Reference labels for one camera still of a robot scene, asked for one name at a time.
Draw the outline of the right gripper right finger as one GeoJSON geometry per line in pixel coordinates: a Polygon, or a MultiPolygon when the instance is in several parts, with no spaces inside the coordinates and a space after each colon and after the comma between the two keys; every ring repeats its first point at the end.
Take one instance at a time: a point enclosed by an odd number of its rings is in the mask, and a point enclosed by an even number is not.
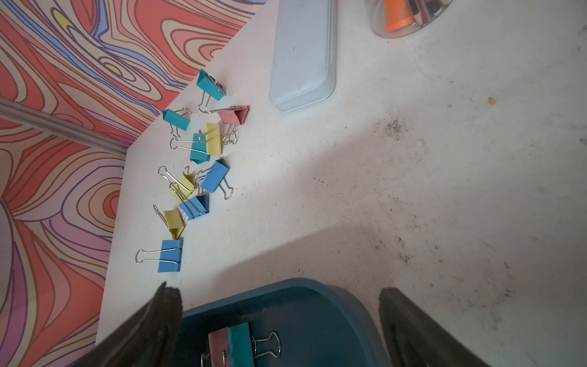
{"type": "Polygon", "coordinates": [[[486,366],[399,289],[381,290],[378,312],[393,366],[486,366]]]}

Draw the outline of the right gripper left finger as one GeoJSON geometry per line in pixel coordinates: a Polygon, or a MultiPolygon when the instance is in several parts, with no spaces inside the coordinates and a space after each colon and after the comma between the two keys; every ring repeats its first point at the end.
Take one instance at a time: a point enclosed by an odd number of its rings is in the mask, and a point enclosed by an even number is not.
{"type": "Polygon", "coordinates": [[[170,366],[183,314],[180,290],[165,283],[141,309],[74,366],[170,366]]]}

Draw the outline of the pink binder clip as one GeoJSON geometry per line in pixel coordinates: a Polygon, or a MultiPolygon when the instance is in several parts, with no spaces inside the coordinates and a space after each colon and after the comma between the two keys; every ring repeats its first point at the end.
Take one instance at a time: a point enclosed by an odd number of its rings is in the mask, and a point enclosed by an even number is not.
{"type": "Polygon", "coordinates": [[[208,334],[209,350],[200,356],[200,366],[230,367],[228,329],[214,331],[208,334]]]}
{"type": "Polygon", "coordinates": [[[249,114],[249,106],[231,106],[224,109],[204,110],[207,114],[217,114],[226,125],[243,125],[249,114]]]}

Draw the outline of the blue binder clip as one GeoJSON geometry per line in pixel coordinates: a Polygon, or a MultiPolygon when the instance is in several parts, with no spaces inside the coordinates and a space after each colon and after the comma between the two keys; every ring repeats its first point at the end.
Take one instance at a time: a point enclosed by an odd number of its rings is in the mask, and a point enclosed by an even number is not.
{"type": "Polygon", "coordinates": [[[229,200],[234,193],[234,188],[226,179],[228,172],[229,166],[223,158],[219,158],[210,168],[198,172],[196,184],[198,188],[211,194],[220,189],[224,200],[229,200]]]}
{"type": "Polygon", "coordinates": [[[164,240],[158,250],[139,249],[135,254],[135,263],[153,263],[158,273],[179,272],[182,264],[183,240],[164,240]]]}
{"type": "Polygon", "coordinates": [[[180,210],[183,212],[182,218],[194,220],[209,213],[209,194],[195,196],[191,199],[180,198],[180,210]]]}

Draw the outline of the dark teal storage tray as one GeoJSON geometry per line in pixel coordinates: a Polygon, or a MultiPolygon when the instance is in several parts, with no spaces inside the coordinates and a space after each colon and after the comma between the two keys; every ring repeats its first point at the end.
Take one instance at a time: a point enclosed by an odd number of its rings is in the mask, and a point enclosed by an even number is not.
{"type": "Polygon", "coordinates": [[[293,278],[186,310],[173,366],[208,366],[208,336],[248,324],[256,366],[389,366],[377,328],[346,290],[293,278]]]}

